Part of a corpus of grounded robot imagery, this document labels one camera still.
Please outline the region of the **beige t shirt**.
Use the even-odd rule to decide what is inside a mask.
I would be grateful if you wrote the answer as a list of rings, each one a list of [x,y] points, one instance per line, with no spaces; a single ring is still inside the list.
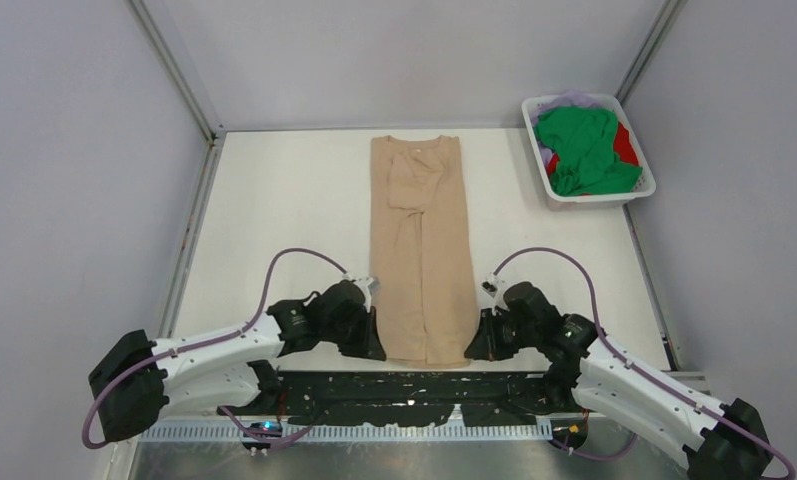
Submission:
[[[370,171],[370,271],[386,357],[464,367],[479,313],[460,140],[376,137]]]

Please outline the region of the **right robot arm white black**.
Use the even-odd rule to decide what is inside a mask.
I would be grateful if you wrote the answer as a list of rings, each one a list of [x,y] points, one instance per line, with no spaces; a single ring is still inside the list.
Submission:
[[[486,281],[495,305],[482,310],[465,351],[499,361],[535,349],[549,361],[545,397],[558,410],[602,414],[659,448],[690,479],[759,479],[773,459],[758,411],[726,404],[628,353],[592,320],[562,314],[529,282]]]

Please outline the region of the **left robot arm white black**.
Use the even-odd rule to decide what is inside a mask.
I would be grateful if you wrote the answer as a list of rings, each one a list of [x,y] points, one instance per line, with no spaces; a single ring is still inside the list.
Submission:
[[[272,412],[281,389],[274,360],[332,343],[341,355],[382,361],[374,277],[345,278],[305,299],[281,300],[239,330],[150,339],[123,335],[88,376],[94,397],[84,444],[98,419],[105,443],[135,437],[159,419],[219,406]]]

